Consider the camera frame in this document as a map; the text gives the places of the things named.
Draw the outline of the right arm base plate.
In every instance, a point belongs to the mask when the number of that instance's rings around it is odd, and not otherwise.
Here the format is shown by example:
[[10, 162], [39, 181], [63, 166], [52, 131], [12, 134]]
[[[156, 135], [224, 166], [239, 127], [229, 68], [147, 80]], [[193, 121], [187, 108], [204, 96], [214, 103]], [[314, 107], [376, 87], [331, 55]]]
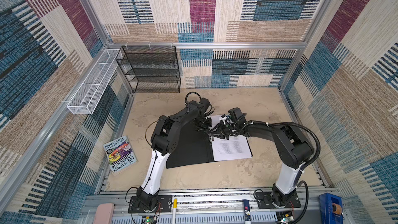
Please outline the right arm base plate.
[[264, 192], [262, 190], [256, 190], [254, 192], [254, 198], [257, 201], [259, 209], [277, 209], [277, 208], [300, 208], [301, 202], [297, 196], [297, 193], [294, 192], [284, 203], [281, 205], [277, 205], [274, 203], [273, 198], [271, 196], [272, 192]]

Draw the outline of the printed paper sheet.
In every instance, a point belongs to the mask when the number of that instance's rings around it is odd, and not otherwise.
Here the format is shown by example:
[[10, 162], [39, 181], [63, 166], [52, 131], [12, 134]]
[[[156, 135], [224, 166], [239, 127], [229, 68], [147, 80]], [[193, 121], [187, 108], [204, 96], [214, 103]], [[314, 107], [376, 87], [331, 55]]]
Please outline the printed paper sheet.
[[231, 136], [227, 139], [211, 137], [214, 161], [228, 161], [252, 158], [252, 152], [246, 137]]

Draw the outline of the orange folder black inside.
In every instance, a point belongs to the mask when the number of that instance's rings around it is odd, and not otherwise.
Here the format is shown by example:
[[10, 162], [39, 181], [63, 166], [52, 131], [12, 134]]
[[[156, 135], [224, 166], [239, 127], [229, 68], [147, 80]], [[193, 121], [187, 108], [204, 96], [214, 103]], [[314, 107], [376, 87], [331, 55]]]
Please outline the orange folder black inside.
[[178, 168], [194, 164], [215, 162], [212, 155], [211, 136], [197, 131], [193, 122], [185, 125], [178, 145], [166, 162], [166, 168]]

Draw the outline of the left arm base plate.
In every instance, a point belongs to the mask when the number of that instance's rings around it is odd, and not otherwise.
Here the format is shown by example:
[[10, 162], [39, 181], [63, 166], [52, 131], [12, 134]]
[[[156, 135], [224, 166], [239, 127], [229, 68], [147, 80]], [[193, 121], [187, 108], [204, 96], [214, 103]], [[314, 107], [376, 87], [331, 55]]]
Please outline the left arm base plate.
[[152, 207], [145, 207], [142, 202], [138, 200], [137, 196], [132, 196], [128, 208], [129, 214], [138, 213], [169, 213], [173, 208], [173, 196], [172, 195], [158, 195], [158, 202]]

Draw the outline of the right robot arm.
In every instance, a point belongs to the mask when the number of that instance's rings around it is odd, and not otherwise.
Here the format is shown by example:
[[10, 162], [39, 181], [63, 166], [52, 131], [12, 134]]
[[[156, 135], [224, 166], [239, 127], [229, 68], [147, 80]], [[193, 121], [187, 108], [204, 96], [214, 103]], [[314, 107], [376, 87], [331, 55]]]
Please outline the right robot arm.
[[215, 138], [229, 139], [242, 135], [247, 138], [260, 138], [274, 142], [283, 166], [278, 180], [270, 194], [272, 204], [282, 208], [290, 203], [298, 187], [305, 187], [305, 203], [300, 215], [294, 219], [297, 224], [304, 217], [309, 202], [309, 188], [304, 180], [300, 180], [305, 168], [312, 164], [320, 154], [319, 139], [309, 128], [294, 122], [268, 123], [263, 121], [247, 121], [245, 123], [224, 124], [220, 121], [207, 133]]

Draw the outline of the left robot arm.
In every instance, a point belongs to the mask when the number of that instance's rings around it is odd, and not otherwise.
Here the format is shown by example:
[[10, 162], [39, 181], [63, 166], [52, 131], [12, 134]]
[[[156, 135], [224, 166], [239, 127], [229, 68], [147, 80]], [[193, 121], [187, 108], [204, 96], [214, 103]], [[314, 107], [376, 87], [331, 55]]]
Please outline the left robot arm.
[[150, 165], [141, 186], [136, 189], [136, 200], [130, 207], [137, 206], [143, 211], [153, 211], [160, 208], [160, 181], [166, 163], [179, 143], [184, 126], [193, 123], [198, 129], [211, 127], [208, 118], [214, 112], [210, 101], [197, 92], [187, 93], [184, 99], [185, 108], [174, 115], [162, 115], [157, 121], [150, 139], [152, 149]]

